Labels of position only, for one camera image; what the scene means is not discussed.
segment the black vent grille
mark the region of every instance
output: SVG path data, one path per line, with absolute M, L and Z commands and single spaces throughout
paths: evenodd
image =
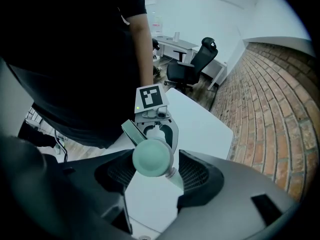
M 209 177 L 204 165 L 184 155 L 179 157 L 179 173 L 183 179 L 184 191 L 203 185 Z
M 133 176 L 136 169 L 132 162 L 132 156 L 127 156 L 125 159 L 118 161 L 115 164 L 110 165 L 108 168 L 108 176 L 116 182 L 121 183 L 126 188 Z

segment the cable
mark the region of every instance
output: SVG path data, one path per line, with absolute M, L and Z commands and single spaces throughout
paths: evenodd
M 161 64 L 161 65 L 159 65 L 158 67 L 163 66 L 163 65 L 169 63 L 169 62 L 172 61 L 173 59 L 174 59 L 174 58 L 170 59 L 169 61 L 167 61 L 167 62 L 165 62 L 165 63 L 163 63 L 163 64 Z
M 54 139 L 56 141 L 56 143 L 60 146 L 60 148 L 62 149 L 63 153 L 64 153 L 64 159 L 63 162 L 67 162 L 68 161 L 68 151 L 65 149 L 65 147 L 60 143 L 60 141 L 58 140 L 57 137 L 57 131 L 56 129 L 54 129 Z

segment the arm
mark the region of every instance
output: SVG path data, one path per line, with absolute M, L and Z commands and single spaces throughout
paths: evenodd
M 141 86 L 153 85 L 153 47 L 147 15 L 139 14 L 126 20 L 130 23 Z

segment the black t-shirt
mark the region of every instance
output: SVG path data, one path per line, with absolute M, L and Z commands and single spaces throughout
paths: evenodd
M 7 0 L 0 55 L 57 131 L 107 147 L 134 116 L 139 69 L 123 18 L 145 0 Z

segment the person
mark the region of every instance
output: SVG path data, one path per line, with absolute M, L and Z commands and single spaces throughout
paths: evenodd
M 36 147 L 51 147 L 54 149 L 57 155 L 60 154 L 60 146 L 56 142 L 55 137 L 36 130 L 26 121 L 23 121 L 22 123 L 20 131 L 18 133 L 18 138 L 28 141 Z M 58 140 L 63 146 L 65 145 L 62 139 Z
M 13 0 L 0 56 L 54 129 L 109 147 L 153 84 L 145 0 Z

